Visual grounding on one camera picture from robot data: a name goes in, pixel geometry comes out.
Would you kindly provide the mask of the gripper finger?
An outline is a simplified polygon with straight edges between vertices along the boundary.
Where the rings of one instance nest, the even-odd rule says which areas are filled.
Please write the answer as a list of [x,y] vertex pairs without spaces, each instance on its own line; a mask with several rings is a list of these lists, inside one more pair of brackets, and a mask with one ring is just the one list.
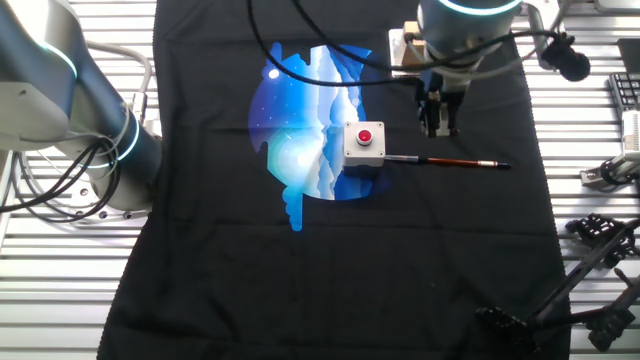
[[427,136],[435,138],[437,130],[440,128],[440,102],[438,100],[427,100],[424,105],[424,120],[427,129]]
[[457,115],[461,105],[460,99],[450,99],[447,102],[447,116],[448,116],[448,130],[451,137],[455,137],[459,134],[457,125]]

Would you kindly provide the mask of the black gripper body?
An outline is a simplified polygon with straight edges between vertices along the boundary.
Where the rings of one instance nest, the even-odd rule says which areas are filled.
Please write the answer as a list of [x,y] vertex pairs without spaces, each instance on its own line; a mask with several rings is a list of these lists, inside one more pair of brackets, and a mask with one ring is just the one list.
[[422,74],[418,78],[417,106],[427,109],[429,101],[447,106],[450,112],[458,112],[468,91],[466,80],[454,79],[440,74]]

